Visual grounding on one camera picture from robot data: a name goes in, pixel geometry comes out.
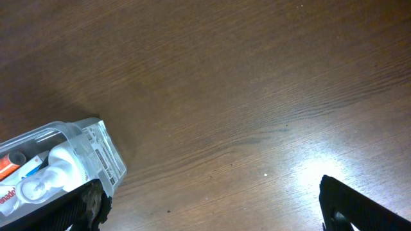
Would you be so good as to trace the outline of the orange tablet tube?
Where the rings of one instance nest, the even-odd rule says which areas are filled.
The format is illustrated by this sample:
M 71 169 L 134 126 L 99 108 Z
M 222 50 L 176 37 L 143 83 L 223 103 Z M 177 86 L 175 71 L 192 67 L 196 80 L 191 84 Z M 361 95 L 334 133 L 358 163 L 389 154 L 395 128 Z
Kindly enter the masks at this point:
M 1 180 L 11 175 L 26 163 L 26 156 L 20 151 L 14 151 L 1 157 Z

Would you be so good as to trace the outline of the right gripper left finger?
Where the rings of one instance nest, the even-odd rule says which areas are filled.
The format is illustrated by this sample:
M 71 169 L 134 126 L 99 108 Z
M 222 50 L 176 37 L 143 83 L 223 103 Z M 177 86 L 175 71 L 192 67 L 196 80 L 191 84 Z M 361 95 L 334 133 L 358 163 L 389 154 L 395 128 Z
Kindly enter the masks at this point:
M 98 231 L 112 209 L 112 198 L 98 179 L 1 227 L 1 231 Z

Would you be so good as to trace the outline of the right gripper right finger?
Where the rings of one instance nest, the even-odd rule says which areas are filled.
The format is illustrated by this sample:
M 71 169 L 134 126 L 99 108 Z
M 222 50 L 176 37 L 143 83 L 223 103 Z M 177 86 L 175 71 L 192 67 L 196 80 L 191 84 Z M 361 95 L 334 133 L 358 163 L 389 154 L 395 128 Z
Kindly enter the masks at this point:
M 360 194 L 336 178 L 324 175 L 319 202 L 325 231 L 410 230 L 410 221 Z

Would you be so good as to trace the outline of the white Panadol box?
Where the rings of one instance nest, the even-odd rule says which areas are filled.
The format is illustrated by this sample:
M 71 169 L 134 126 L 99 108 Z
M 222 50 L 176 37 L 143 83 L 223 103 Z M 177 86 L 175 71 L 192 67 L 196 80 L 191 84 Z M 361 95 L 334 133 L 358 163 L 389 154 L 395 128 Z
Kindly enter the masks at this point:
M 1 214 L 3 216 L 9 216 L 21 205 L 16 196 L 17 184 L 36 173 L 48 154 L 49 151 L 45 151 L 30 159 L 26 158 L 26 163 L 23 166 L 1 180 Z

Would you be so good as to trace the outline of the white spray bottle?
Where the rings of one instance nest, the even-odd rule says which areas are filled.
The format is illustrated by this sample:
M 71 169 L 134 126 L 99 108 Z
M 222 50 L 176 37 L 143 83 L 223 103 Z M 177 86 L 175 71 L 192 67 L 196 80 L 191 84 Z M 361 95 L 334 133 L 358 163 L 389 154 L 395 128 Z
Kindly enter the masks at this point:
M 75 190 L 89 179 L 73 147 L 63 142 L 49 152 L 48 165 L 21 180 L 15 192 L 24 203 L 40 204 L 60 191 Z

